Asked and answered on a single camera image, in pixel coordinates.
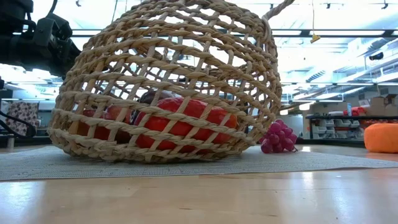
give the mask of wicker basket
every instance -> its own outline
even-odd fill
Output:
[[[284,1],[262,19],[223,0],[150,0],[132,7],[84,45],[60,87],[48,129],[51,140],[71,156],[107,161],[215,160],[240,154],[266,133],[280,108],[277,51],[267,20],[293,1]],[[228,60],[213,56],[210,49]],[[170,50],[172,57],[167,56]],[[193,57],[195,65],[184,64],[185,57]],[[152,103],[140,103],[139,93],[148,90],[157,93]],[[162,91],[184,97],[179,113],[157,107]],[[191,99],[208,104],[200,118],[182,113]],[[101,116],[110,105],[123,108],[116,120]],[[207,121],[213,106],[227,111],[226,118],[234,114],[237,128],[224,126],[225,118],[221,124]],[[96,109],[92,117],[83,115],[88,108]],[[124,123],[129,110],[146,116],[136,126]],[[144,127],[150,116],[170,121],[163,131],[154,131]],[[194,128],[187,136],[174,136],[169,130],[177,121]],[[77,134],[81,123],[90,126],[87,136]],[[110,130],[107,140],[94,138],[99,128]],[[214,134],[206,141],[193,139],[199,128]],[[118,131],[129,133],[129,142],[115,141]],[[215,144],[218,133],[231,137]],[[138,147],[140,134],[155,143]],[[158,150],[163,140],[177,147]],[[195,150],[180,152],[184,146]],[[202,149],[207,153],[197,153]]]

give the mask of black machine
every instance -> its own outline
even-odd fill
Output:
[[[57,0],[53,0],[50,12],[36,24],[30,16],[32,0],[0,0],[0,63],[21,66],[28,71],[38,68],[65,77],[80,50],[70,38],[72,29],[68,21],[53,13],[56,5]],[[28,126],[27,136],[21,136],[1,121],[0,125],[15,136],[35,135],[33,125],[4,113],[0,115]]]

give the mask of basket handle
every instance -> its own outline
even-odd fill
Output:
[[[263,15],[262,19],[266,19],[268,21],[270,18],[278,15],[284,8],[286,8],[287,6],[291,5],[293,2],[294,2],[294,0],[285,0],[285,1],[283,1],[277,7],[272,8],[265,15]]]

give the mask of gray mat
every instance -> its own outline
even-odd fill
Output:
[[[0,180],[238,174],[389,167],[398,167],[398,162],[317,152],[263,154],[257,146],[244,151],[240,156],[217,162],[111,163],[70,157],[56,147],[47,146],[26,152],[1,154]]]

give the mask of wooden surface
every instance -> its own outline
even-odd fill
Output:
[[[398,169],[0,182],[0,223],[397,223],[397,186]]]

